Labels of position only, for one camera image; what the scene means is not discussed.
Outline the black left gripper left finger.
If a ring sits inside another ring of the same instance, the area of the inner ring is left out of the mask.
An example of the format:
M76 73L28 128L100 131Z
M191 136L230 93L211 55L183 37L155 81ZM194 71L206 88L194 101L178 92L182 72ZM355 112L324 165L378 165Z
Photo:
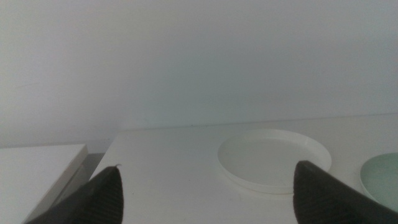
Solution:
M28 224L121 224L123 185L119 169L103 169L88 183Z

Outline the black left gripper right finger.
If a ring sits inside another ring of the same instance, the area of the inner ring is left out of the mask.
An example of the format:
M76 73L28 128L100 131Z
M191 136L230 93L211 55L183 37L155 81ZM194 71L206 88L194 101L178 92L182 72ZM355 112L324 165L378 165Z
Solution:
M298 223L397 224L397 212L334 178L310 161L294 172L293 208Z

